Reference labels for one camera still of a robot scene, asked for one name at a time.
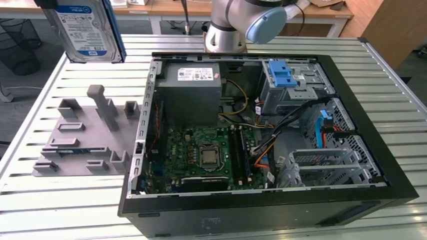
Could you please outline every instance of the metal table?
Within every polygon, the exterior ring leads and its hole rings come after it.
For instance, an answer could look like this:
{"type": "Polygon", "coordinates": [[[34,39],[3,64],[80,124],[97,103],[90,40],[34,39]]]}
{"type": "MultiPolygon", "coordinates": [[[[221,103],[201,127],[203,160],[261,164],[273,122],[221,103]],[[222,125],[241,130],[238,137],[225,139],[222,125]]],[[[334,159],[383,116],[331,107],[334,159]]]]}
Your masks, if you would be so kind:
{"type": "MultiPolygon", "coordinates": [[[[203,51],[202,36],[123,35],[123,41],[130,55],[125,64],[70,64],[66,56],[58,63],[0,161],[2,239],[143,239],[129,220],[118,217],[123,176],[36,178],[31,174],[60,116],[56,107],[62,98],[94,105],[86,97],[87,87],[103,84],[117,105],[129,100],[142,102],[153,51],[203,51]]],[[[253,53],[333,56],[421,197],[346,226],[225,234],[209,239],[426,239],[427,109],[370,44],[354,38],[278,37],[247,48],[253,53]]]]}

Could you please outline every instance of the yellow cable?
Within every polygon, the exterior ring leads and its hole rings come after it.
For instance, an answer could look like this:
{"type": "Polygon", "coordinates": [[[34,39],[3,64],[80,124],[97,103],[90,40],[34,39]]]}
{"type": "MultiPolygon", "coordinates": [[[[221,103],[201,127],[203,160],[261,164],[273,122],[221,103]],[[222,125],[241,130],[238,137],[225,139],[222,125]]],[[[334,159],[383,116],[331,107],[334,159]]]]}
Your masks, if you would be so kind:
{"type": "Polygon", "coordinates": [[[239,110],[239,111],[234,111],[234,112],[222,112],[219,115],[222,116],[226,116],[226,115],[237,115],[239,113],[242,113],[246,109],[247,109],[247,106],[249,106],[249,96],[247,96],[247,93],[246,91],[243,90],[243,88],[238,85],[238,83],[235,83],[233,80],[229,80],[227,79],[227,82],[231,82],[233,85],[235,85],[235,87],[241,90],[241,92],[243,93],[245,95],[245,105],[243,105],[243,108],[239,110]]]}

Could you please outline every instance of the motherboard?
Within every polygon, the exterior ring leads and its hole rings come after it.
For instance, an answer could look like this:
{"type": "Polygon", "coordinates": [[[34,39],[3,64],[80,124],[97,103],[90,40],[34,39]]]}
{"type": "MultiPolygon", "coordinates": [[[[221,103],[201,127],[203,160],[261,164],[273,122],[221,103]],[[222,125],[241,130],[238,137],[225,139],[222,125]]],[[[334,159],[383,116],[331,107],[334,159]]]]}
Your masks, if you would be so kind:
{"type": "Polygon", "coordinates": [[[262,189],[262,172],[250,163],[255,144],[250,127],[170,128],[166,160],[151,166],[155,192],[262,189]]]}

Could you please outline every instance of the hard drive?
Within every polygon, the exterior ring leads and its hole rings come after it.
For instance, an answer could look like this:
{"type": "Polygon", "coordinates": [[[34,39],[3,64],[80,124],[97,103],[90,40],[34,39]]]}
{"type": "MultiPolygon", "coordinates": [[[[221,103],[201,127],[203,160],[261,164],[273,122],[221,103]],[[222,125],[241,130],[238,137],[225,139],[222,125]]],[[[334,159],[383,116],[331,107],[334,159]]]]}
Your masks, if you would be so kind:
{"type": "Polygon", "coordinates": [[[127,52],[110,0],[35,0],[72,63],[123,63],[127,52]]]}

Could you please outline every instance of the cpu socket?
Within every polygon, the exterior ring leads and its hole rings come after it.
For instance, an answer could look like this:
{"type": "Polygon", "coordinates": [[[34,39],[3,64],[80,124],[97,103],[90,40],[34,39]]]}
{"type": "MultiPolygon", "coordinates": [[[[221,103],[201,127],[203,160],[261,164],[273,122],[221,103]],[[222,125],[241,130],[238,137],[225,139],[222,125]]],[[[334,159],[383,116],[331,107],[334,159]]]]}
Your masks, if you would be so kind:
{"type": "Polygon", "coordinates": [[[218,144],[202,144],[199,146],[201,168],[209,171],[221,167],[221,146],[218,144]]]}

